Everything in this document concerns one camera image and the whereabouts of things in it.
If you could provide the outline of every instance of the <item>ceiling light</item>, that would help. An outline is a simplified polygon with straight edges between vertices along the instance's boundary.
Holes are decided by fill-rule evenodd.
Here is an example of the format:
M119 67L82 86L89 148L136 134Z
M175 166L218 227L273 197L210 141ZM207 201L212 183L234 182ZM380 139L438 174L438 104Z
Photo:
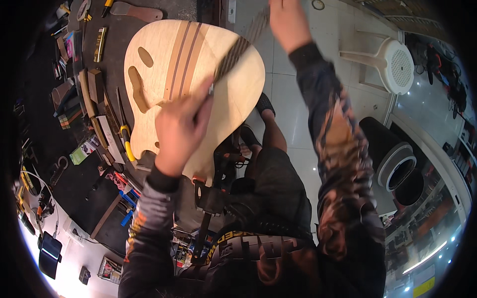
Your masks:
M422 261L420 261L419 263L415 264L415 265L412 266L411 268L405 270L405 271L403 272L403 274L405 274L405 273L411 271L412 269L416 268L416 267L419 266L420 264L426 262L430 257L432 257L433 255L435 255L435 254L436 254L441 248L443 248L444 245L446 245L446 244L447 244L447 241L444 242L441 246L439 246L439 247L438 247L435 251L433 251L430 255L426 256Z

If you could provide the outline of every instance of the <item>white plastic chair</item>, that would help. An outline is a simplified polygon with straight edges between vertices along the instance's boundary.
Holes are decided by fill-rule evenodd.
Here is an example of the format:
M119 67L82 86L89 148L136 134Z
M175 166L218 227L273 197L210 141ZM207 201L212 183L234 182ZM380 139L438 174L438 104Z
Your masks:
M384 34L359 30L358 32L371 34L384 39L376 54L339 51L339 56L345 60L358 62L376 68L379 72L384 88L366 82L359 83L389 93L399 95L407 93L414 80L414 62L408 48L399 41Z

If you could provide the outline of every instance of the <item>long sleeve shirt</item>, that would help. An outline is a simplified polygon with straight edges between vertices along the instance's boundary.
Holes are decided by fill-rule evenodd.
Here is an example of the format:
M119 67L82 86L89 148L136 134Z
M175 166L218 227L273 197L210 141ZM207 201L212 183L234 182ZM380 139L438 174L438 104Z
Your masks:
M384 292L384 229L370 202L368 143L333 65L315 43L289 55L308 110L322 179L309 238L222 229L206 264L175 276L171 195L178 179L153 169L126 244L119 297L377 297Z

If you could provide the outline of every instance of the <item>sanding block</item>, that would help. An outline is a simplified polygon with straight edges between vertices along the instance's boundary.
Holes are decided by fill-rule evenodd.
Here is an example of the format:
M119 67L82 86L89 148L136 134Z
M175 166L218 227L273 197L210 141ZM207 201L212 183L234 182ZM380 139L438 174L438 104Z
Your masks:
M141 19L147 23L162 20L161 10L148 7L137 7L126 2L114 2L111 7L111 14L116 16L131 16Z

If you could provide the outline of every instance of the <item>wooden guitar body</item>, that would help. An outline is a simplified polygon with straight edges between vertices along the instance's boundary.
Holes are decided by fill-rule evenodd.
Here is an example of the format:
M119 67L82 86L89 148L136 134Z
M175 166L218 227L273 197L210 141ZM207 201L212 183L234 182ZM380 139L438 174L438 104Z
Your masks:
M135 120L131 149L137 159L145 150L160 151L155 118L161 105L193 92L214 73L237 38L224 28L177 20L156 21L136 33L126 51L124 80ZM198 175L211 185L214 150L248 117L264 82L262 58L251 46L215 85L207 134L186 164L185 176Z

